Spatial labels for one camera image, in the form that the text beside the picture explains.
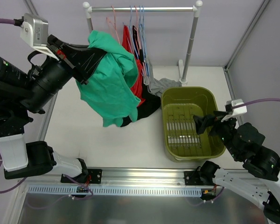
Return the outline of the red tank top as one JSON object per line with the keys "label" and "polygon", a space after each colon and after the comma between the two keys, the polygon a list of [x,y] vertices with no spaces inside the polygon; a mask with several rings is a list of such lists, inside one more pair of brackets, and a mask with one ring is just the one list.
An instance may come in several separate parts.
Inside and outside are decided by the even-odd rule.
{"label": "red tank top", "polygon": [[[130,39],[130,34],[127,25],[123,26],[123,39],[122,39],[122,46],[128,51],[129,53],[132,53],[132,43]],[[132,93],[140,99],[140,103],[138,104],[138,107],[141,106],[144,102],[145,99],[142,97],[142,64],[139,59],[136,58],[136,65],[138,69],[138,77],[135,82],[135,84],[131,87]]]}

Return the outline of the silver and white clothes rack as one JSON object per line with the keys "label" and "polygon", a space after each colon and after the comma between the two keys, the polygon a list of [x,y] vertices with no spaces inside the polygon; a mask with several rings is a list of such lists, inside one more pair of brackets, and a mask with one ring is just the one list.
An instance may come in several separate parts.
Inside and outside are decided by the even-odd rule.
{"label": "silver and white clothes rack", "polygon": [[84,2],[83,3],[83,9],[85,12],[87,24],[88,24],[88,29],[91,32],[93,30],[93,24],[92,24],[92,19],[91,16],[93,13],[107,13],[107,12],[193,12],[193,22],[192,22],[192,27],[191,27],[191,32],[189,36],[189,43],[187,47],[187,52],[186,52],[186,57],[185,60],[179,60],[178,61],[178,69],[179,69],[179,74],[180,78],[179,81],[183,84],[186,85],[188,83],[187,80],[187,73],[189,69],[189,63],[191,59],[191,54],[192,54],[192,49],[193,49],[193,44],[194,44],[194,39],[195,39],[195,34],[196,34],[196,28],[198,24],[198,19],[201,13],[201,9],[203,6],[203,2],[201,0],[197,0],[195,4],[191,7],[92,7],[89,2]]}

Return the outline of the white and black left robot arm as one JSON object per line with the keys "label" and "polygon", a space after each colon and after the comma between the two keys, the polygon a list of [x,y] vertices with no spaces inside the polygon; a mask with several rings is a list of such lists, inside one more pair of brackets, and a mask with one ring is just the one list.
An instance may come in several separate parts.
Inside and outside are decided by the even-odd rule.
{"label": "white and black left robot arm", "polygon": [[52,52],[41,66],[28,73],[0,57],[0,155],[6,179],[44,174],[61,175],[63,183],[85,183],[89,172],[83,159],[59,155],[45,141],[27,143],[24,127],[33,121],[28,113],[44,114],[43,107],[72,78],[88,84],[106,51],[73,45],[50,35]]}

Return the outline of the green tank top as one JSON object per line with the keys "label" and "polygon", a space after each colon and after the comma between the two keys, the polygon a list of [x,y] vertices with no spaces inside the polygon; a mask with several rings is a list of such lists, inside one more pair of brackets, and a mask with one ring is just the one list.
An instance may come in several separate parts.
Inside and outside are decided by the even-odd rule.
{"label": "green tank top", "polygon": [[102,117],[103,127],[120,127],[125,117],[135,122],[140,99],[131,91],[138,78],[133,54],[102,31],[93,30],[88,41],[89,48],[104,50],[106,54],[88,79],[88,84],[77,83],[81,100]]}

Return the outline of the grey tank top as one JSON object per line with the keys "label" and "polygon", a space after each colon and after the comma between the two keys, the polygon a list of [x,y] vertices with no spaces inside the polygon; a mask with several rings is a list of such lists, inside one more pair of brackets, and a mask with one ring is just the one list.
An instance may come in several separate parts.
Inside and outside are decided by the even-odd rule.
{"label": "grey tank top", "polygon": [[174,81],[168,78],[161,78],[160,80],[154,78],[153,66],[149,58],[146,59],[146,63],[148,68],[148,80],[149,80],[147,90],[150,94],[161,97],[165,90],[173,87],[182,86],[182,83],[180,81]]}

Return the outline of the aluminium left frame post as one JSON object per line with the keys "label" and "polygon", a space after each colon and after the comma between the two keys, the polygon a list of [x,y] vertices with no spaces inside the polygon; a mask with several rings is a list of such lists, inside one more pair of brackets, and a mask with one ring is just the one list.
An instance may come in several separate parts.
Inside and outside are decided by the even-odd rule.
{"label": "aluminium left frame post", "polygon": [[[29,14],[39,16],[31,0],[25,0],[24,4],[29,11]],[[46,104],[49,105],[47,114],[41,124],[38,140],[45,140],[52,111],[56,102],[56,94],[62,86],[64,86],[60,80],[61,75],[63,75],[65,71],[60,67],[60,64],[56,59],[50,56],[47,57],[48,58],[43,63],[41,70],[38,72],[39,77],[36,78],[36,83],[33,84],[32,99],[28,101],[31,112],[40,112]]]}

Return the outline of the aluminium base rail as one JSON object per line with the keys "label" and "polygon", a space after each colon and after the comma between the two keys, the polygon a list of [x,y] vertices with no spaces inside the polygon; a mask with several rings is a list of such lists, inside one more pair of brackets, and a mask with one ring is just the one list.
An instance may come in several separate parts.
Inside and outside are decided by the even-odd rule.
{"label": "aluminium base rail", "polygon": [[[102,169],[99,184],[90,182],[89,186],[124,186],[124,187],[189,187],[185,185],[184,172],[194,169],[157,169],[157,168],[91,168]],[[245,170],[229,169],[229,174],[240,180],[260,188],[265,184]],[[25,184],[61,185],[60,175],[42,175],[28,178]]]}

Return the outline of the black tank top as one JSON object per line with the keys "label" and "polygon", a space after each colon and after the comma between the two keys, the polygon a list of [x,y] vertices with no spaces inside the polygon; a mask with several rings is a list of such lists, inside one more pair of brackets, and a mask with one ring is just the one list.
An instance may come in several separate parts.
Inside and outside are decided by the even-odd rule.
{"label": "black tank top", "polygon": [[[143,88],[142,97],[145,99],[145,102],[141,106],[137,107],[138,110],[137,120],[149,117],[151,114],[157,111],[161,106],[160,97],[150,94],[147,90],[147,86],[144,85],[143,82],[142,82],[142,88]],[[129,125],[131,122],[132,120],[129,117],[123,118],[123,123],[121,127],[125,127]]]}

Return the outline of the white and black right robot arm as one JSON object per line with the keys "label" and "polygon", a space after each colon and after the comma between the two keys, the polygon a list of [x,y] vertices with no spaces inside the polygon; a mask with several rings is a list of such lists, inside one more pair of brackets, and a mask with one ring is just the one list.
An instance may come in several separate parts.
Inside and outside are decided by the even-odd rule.
{"label": "white and black right robot arm", "polygon": [[208,127],[210,136],[217,136],[236,162],[241,162],[249,174],[267,187],[260,189],[233,176],[219,165],[206,161],[199,170],[204,185],[216,184],[247,199],[261,209],[267,219],[280,224],[280,157],[263,146],[265,136],[250,123],[236,127],[236,119],[224,120],[226,112],[215,111],[204,117],[194,116],[196,133],[203,134]]}

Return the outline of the aluminium right frame post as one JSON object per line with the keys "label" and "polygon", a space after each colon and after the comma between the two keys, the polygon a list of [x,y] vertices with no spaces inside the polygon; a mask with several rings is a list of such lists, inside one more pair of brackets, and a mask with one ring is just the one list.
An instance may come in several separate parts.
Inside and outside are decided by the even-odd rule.
{"label": "aluminium right frame post", "polygon": [[238,57],[238,54],[244,47],[245,43],[247,42],[248,38],[252,34],[254,28],[256,27],[257,23],[259,22],[260,18],[262,17],[263,13],[265,12],[265,10],[267,9],[267,7],[269,6],[270,3],[271,3],[271,0],[263,0],[261,2],[260,6],[258,7],[252,20],[250,21],[248,27],[246,28],[244,34],[242,35],[239,43],[237,44],[236,48],[234,49],[228,63],[225,65],[225,67],[224,67],[225,70],[228,70],[231,67],[231,65],[233,64],[233,62],[235,61],[235,59]]}

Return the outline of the olive green plastic basket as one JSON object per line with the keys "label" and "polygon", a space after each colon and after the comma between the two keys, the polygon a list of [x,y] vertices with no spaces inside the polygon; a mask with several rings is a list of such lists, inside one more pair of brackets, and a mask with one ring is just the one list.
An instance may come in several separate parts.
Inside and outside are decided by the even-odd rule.
{"label": "olive green plastic basket", "polygon": [[161,96],[165,153],[174,162],[209,160],[225,152],[222,141],[210,136],[210,128],[196,133],[193,117],[217,110],[214,95],[203,87],[174,87]]}

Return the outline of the aluminium frame post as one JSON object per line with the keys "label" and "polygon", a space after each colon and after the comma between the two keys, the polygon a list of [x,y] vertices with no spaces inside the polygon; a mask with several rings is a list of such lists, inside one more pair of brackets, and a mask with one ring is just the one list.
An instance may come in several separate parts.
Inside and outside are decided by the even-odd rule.
{"label": "aluminium frame post", "polygon": [[[25,0],[24,4],[29,11],[29,14],[39,16],[31,0]],[[60,67],[60,64],[56,59],[50,56],[47,57],[48,58],[43,63],[41,70],[38,72],[39,77],[36,78],[36,83],[33,84],[32,99],[28,101],[31,112],[40,112],[46,104],[49,105],[47,114],[41,124],[38,140],[45,140],[52,111],[56,102],[56,94],[62,86],[64,86],[60,80],[61,75],[63,75],[65,71]]]}
{"label": "aluminium frame post", "polygon": [[238,57],[238,54],[244,47],[245,43],[247,42],[248,38],[252,34],[254,28],[256,27],[257,23],[259,22],[260,18],[262,17],[263,13],[265,12],[265,10],[267,9],[267,7],[269,6],[270,3],[271,3],[271,0],[263,0],[261,2],[260,6],[258,7],[252,20],[250,21],[248,27],[246,28],[244,34],[242,35],[239,43],[237,44],[236,48],[234,49],[228,63],[225,65],[225,67],[224,67],[225,70],[228,70],[231,67],[231,65],[233,64],[233,62],[235,61],[235,59]]}

